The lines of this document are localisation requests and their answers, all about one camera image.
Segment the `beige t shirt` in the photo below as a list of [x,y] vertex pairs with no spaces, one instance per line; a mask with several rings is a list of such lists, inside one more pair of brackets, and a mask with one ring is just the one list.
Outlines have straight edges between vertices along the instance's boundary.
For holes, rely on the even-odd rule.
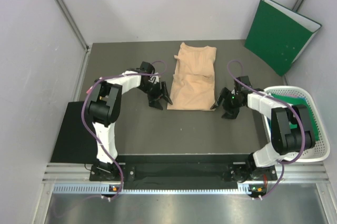
[[210,111],[215,103],[215,70],[217,48],[193,47],[184,42],[176,59],[168,110]]

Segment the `green ring binder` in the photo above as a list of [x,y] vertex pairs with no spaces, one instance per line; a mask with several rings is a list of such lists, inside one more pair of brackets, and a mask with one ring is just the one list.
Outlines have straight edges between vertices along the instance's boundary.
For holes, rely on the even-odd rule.
[[283,76],[321,27],[273,0],[260,0],[244,46]]

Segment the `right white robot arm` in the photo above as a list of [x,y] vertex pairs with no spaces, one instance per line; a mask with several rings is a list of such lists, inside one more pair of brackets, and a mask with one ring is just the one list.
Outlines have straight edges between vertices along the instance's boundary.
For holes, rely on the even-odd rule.
[[315,146],[316,138],[310,119],[310,111],[304,104],[289,104],[268,95],[261,89],[249,90],[236,87],[233,91],[223,88],[211,106],[222,106],[224,119],[237,118],[241,107],[258,111],[270,120],[270,141],[260,150],[251,153],[245,160],[247,177],[256,180],[265,169],[281,162],[288,154],[302,154]]

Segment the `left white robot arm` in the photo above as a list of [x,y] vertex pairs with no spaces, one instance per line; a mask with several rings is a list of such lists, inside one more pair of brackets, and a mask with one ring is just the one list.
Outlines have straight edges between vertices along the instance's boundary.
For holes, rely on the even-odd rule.
[[117,76],[102,77],[88,90],[82,107],[82,122],[97,142],[97,162],[91,167],[91,181],[112,181],[122,177],[116,162],[115,123],[120,115],[122,95],[131,89],[147,94],[148,105],[163,110],[160,100],[173,102],[166,82],[154,70],[131,69]]

